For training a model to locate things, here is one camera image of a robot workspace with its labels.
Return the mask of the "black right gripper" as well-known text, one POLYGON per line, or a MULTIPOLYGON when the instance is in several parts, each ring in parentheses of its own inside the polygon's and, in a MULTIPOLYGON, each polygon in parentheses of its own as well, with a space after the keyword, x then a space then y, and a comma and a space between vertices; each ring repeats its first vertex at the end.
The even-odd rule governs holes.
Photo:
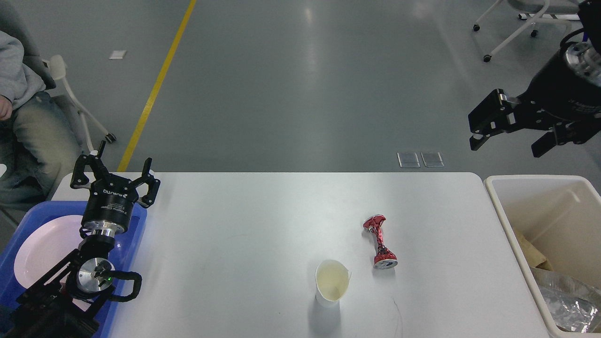
POLYGON ((600 54, 592 44, 569 41, 511 97, 492 90, 469 114, 470 149, 491 137, 522 129, 550 129, 532 144, 539 158, 556 146, 584 144, 601 130, 600 54))

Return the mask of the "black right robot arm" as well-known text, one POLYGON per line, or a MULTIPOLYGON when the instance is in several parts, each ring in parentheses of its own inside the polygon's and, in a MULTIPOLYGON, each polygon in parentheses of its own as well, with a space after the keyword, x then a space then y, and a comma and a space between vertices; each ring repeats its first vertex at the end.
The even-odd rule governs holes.
POLYGON ((544 132, 532 144, 532 154, 539 158, 556 146, 584 144, 599 133, 600 2, 579 3, 577 14, 582 28, 562 39, 524 93, 513 98, 494 89, 469 113, 472 150, 500 133, 532 129, 544 132))

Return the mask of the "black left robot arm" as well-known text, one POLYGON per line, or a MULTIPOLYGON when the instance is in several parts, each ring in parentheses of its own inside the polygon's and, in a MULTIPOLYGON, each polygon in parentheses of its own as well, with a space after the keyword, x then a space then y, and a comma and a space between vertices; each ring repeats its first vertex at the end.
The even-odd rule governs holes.
POLYGON ((142 276, 117 270, 109 253, 116 235, 128 231, 134 205, 153 205, 161 182, 152 174, 152 158, 137 179, 110 173, 101 160, 105 144, 79 156, 69 184, 89 191, 81 243, 17 297, 7 338, 90 338, 100 327, 96 315, 105 302, 139 295, 142 276))

